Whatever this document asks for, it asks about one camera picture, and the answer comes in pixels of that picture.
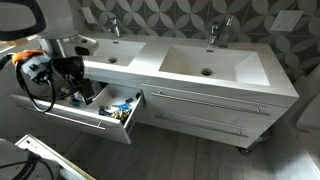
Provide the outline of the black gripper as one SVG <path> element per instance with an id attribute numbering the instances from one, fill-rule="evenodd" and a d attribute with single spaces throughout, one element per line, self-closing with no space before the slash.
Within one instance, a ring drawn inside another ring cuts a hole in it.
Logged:
<path id="1" fill-rule="evenodd" d="M 67 79 L 74 87 L 79 88 L 85 103 L 89 105 L 94 96 L 89 79 L 84 79 L 84 63 L 81 56 L 54 57 L 51 59 L 53 69 Z"/>

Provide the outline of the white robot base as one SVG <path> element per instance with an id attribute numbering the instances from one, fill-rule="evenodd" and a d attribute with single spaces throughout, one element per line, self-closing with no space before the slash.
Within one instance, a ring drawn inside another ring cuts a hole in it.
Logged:
<path id="1" fill-rule="evenodd" d="M 57 180 L 59 164 L 0 139 L 0 180 Z"/>

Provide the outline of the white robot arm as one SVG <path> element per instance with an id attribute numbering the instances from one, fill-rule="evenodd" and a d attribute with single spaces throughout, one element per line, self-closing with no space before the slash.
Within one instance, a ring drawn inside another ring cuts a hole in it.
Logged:
<path id="1" fill-rule="evenodd" d="M 80 35 L 69 0 L 0 0 L 0 40 L 36 35 L 54 71 L 62 75 L 86 104 L 95 95 L 84 78 L 84 56 L 92 56 L 98 42 Z"/>

